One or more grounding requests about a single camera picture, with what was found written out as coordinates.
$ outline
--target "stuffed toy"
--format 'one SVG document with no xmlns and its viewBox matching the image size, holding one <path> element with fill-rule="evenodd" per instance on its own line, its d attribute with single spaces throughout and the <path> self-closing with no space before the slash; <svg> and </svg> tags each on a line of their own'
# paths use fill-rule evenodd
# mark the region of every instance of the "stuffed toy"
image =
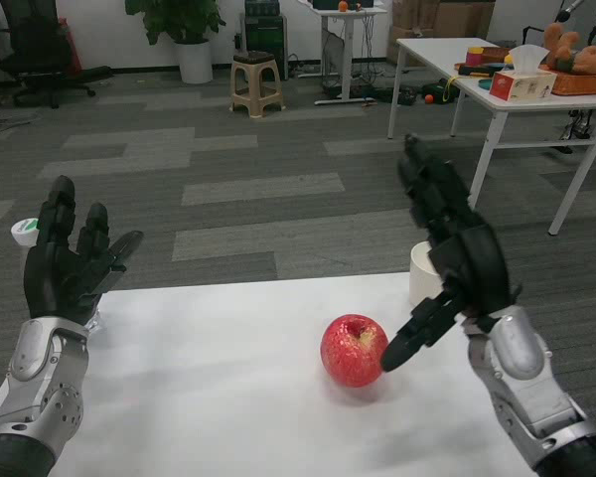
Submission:
<svg viewBox="0 0 596 477">
<path fill-rule="evenodd" d="M 596 46 L 585 47 L 580 52 L 572 51 L 578 43 L 576 32 L 563 33 L 563 25 L 552 23 L 545 29 L 544 44 L 549 50 L 547 67 L 574 75 L 596 75 Z"/>
</svg>

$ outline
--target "potted plant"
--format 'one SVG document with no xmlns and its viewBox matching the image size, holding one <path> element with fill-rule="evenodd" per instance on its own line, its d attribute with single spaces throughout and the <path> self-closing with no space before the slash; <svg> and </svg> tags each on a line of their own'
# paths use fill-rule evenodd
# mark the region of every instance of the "potted plant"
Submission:
<svg viewBox="0 0 596 477">
<path fill-rule="evenodd" d="M 208 29 L 219 31 L 225 25 L 217 0 L 125 0 L 126 13 L 143 12 L 148 43 L 155 45 L 166 32 L 175 42 L 181 79 L 199 84 L 212 81 Z"/>
</svg>

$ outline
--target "table leg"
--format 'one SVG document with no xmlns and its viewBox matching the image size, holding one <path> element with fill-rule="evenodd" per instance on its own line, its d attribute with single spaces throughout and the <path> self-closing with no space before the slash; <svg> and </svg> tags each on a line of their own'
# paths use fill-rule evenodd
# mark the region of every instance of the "table leg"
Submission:
<svg viewBox="0 0 596 477">
<path fill-rule="evenodd" d="M 393 131 L 395 130 L 395 119 L 397 118 L 397 102 L 399 101 L 399 84 L 401 83 L 401 69 L 406 63 L 406 51 L 402 47 L 399 48 L 397 54 L 397 66 L 395 67 L 395 84 L 393 85 L 393 100 L 390 102 L 390 117 L 388 118 L 388 139 L 393 138 Z"/>
<path fill-rule="evenodd" d="M 320 17 L 320 71 L 318 73 L 303 73 L 298 78 L 318 78 L 318 77 L 336 77 L 337 72 L 331 72 L 330 68 L 325 68 L 326 55 L 325 45 L 327 44 L 327 35 L 329 35 L 329 17 Z"/>
<path fill-rule="evenodd" d="M 576 194 L 578 194 L 578 191 L 580 190 L 580 186 L 583 185 L 583 181 L 589 172 L 589 168 L 592 167 L 594 159 L 596 159 L 596 134 L 594 136 L 594 141 L 594 144 L 589 146 L 585 152 L 585 156 L 578 166 L 576 174 L 574 174 L 574 178 L 572 179 L 572 182 L 565 193 L 565 197 L 563 197 L 563 201 L 560 203 L 558 211 L 554 216 L 554 220 L 552 221 L 551 226 L 549 226 L 549 230 L 547 232 L 551 236 L 556 236 L 558 234 L 560 227 L 563 225 L 565 217 L 567 217 L 569 209 L 572 207 L 572 203 L 576 198 Z"/>
<path fill-rule="evenodd" d="M 457 123 L 459 122 L 461 108 L 464 105 L 464 99 L 466 99 L 466 93 L 463 89 L 459 89 L 459 97 L 457 98 L 457 108 L 455 109 L 455 115 L 453 116 L 453 125 L 450 128 L 450 137 L 455 137 L 457 133 Z"/>
<path fill-rule="evenodd" d="M 349 100 L 351 90 L 351 68 L 354 58 L 354 25 L 353 18 L 345 18 L 345 52 L 342 63 L 342 101 Z"/>
<path fill-rule="evenodd" d="M 504 132 L 504 126 L 506 125 L 506 119 L 508 118 L 508 113 L 506 111 L 497 111 L 493 115 L 492 121 L 490 121 L 490 127 L 488 128 L 488 135 L 486 136 L 486 142 L 484 143 L 484 148 L 481 151 L 481 156 L 479 157 L 479 164 L 477 164 L 477 172 L 475 172 L 475 178 L 473 179 L 473 185 L 470 187 L 470 207 L 473 209 L 477 204 L 477 199 L 479 199 L 479 193 L 481 192 L 481 186 L 484 183 L 484 178 L 486 177 L 486 171 L 488 170 L 488 164 L 490 164 L 490 158 L 493 155 L 493 151 L 497 144 L 499 144 L 499 139 L 501 139 L 501 134 Z"/>
<path fill-rule="evenodd" d="M 348 102 L 367 102 L 374 101 L 372 97 L 354 97 L 351 98 L 351 69 L 354 59 L 354 25 L 358 17 L 345 18 L 345 49 L 343 51 L 342 62 L 342 93 L 337 99 L 324 99 L 316 101 L 317 106 L 325 104 L 342 104 Z"/>
</svg>

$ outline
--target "robotic hand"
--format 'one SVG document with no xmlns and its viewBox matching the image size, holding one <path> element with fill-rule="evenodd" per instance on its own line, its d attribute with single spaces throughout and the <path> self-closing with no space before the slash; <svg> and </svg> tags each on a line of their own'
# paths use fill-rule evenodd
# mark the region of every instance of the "robotic hand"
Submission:
<svg viewBox="0 0 596 477">
<path fill-rule="evenodd" d="M 83 325 L 101 295 L 126 271 L 143 239 L 131 232 L 108 247 L 105 206 L 94 204 L 69 249 L 75 186 L 60 176 L 38 219 L 38 241 L 27 256 L 25 322 L 9 364 L 9 392 L 0 406 L 0 476 L 47 476 L 81 423 L 81 383 L 88 366 Z"/>
<path fill-rule="evenodd" d="M 399 163 L 415 222 L 428 229 L 428 256 L 443 291 L 412 311 L 382 355 L 389 372 L 422 345 L 431 347 L 463 313 L 469 359 L 483 381 L 499 423 L 541 477 L 596 477 L 596 429 L 563 392 L 551 353 L 516 305 L 506 261 L 491 226 L 468 205 L 468 190 L 451 164 L 406 137 Z"/>
</svg>

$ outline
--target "floor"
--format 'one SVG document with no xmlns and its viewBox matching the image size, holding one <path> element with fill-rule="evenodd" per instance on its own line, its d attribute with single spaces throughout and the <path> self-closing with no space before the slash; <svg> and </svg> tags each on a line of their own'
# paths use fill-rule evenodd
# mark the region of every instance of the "floor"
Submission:
<svg viewBox="0 0 596 477">
<path fill-rule="evenodd" d="M 102 201 L 112 236 L 145 233 L 120 288 L 408 269 L 424 234 L 394 174 L 402 142 L 385 139 L 388 104 L 316 107 L 317 81 L 292 79 L 283 84 L 287 109 L 251 120 L 227 110 L 225 72 L 197 87 L 175 73 L 94 87 L 97 97 L 70 93 L 58 110 L 0 109 L 32 119 L 0 133 L 0 383 L 27 318 L 9 229 L 37 213 L 58 174 L 75 181 L 79 218 Z M 467 102 L 451 139 L 453 111 L 402 106 L 397 133 L 426 138 L 470 181 L 490 115 Z M 511 117 L 506 138 L 553 138 L 565 122 L 564 113 Z M 521 303 L 554 353 L 559 382 L 596 422 L 596 163 L 561 234 L 546 233 L 579 159 L 498 151 L 479 204 L 513 282 L 524 286 Z"/>
</svg>

